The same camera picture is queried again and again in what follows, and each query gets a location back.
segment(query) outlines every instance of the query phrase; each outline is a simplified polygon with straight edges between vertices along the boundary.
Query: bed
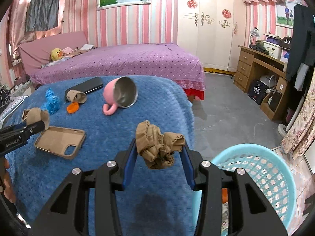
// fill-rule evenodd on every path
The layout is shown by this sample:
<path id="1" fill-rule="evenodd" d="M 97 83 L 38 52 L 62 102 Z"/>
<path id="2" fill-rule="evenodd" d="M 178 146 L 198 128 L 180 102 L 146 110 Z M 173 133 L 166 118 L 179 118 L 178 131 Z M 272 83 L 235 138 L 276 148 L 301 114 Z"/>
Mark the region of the bed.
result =
<path id="1" fill-rule="evenodd" d="M 151 75 L 179 84 L 188 97 L 204 99 L 204 71 L 199 59 L 176 44 L 133 44 L 100 47 L 41 68 L 54 48 L 80 48 L 87 43 L 83 32 L 58 34 L 21 44 L 25 72 L 34 84 L 103 75 Z"/>

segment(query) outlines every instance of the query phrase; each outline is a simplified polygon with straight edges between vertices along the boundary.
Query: yellow duck plush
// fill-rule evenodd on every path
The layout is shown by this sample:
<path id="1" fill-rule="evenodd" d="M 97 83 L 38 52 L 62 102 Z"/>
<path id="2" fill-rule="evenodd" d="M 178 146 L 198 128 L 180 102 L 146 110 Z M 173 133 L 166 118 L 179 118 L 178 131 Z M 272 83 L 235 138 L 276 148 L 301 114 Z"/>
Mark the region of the yellow duck plush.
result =
<path id="1" fill-rule="evenodd" d="M 56 61 L 56 60 L 62 59 L 63 52 L 59 48 L 53 49 L 51 54 L 50 54 L 50 57 L 51 57 L 52 61 Z"/>

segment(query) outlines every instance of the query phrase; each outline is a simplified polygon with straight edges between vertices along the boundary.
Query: concrete floor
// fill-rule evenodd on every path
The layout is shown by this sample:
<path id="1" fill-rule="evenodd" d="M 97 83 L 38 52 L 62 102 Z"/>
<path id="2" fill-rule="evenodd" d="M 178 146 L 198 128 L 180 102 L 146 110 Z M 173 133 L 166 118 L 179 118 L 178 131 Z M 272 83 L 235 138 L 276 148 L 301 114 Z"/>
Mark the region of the concrete floor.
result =
<path id="1" fill-rule="evenodd" d="M 206 73 L 204 101 L 194 101 L 195 150 L 212 160 L 224 149 L 242 143 L 267 148 L 280 145 L 278 123 L 271 122 L 247 94 L 226 75 Z"/>

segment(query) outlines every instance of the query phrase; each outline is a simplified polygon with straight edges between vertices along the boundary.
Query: floral fabric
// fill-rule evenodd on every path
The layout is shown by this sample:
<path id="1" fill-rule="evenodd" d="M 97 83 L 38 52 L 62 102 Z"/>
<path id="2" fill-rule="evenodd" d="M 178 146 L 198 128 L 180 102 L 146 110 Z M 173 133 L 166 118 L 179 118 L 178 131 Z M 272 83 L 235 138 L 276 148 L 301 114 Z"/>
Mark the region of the floral fabric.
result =
<path id="1" fill-rule="evenodd" d="M 284 152 L 293 151 L 293 159 L 302 156 L 315 139 L 315 74 L 302 109 L 282 140 Z"/>

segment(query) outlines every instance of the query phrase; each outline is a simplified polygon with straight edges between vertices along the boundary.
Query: desk drawer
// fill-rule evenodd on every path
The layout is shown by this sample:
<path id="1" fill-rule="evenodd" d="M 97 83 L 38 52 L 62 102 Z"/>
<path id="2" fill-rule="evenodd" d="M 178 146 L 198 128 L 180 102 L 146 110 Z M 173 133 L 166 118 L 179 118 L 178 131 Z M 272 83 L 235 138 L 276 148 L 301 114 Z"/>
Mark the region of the desk drawer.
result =
<path id="1" fill-rule="evenodd" d="M 239 83 L 242 87 L 246 87 L 246 84 L 247 84 L 247 81 L 248 81 L 248 78 L 241 74 L 239 71 L 236 71 L 235 73 L 235 81 L 237 83 Z"/>
<path id="2" fill-rule="evenodd" d="M 246 64 L 252 65 L 253 59 L 254 59 L 254 55 L 253 54 L 249 54 L 249 53 L 244 52 L 244 51 L 241 51 L 239 59 L 240 59 L 240 61 L 243 61 Z"/>
<path id="3" fill-rule="evenodd" d="M 242 61 L 238 61 L 237 70 L 248 77 L 251 70 L 251 66 Z"/>

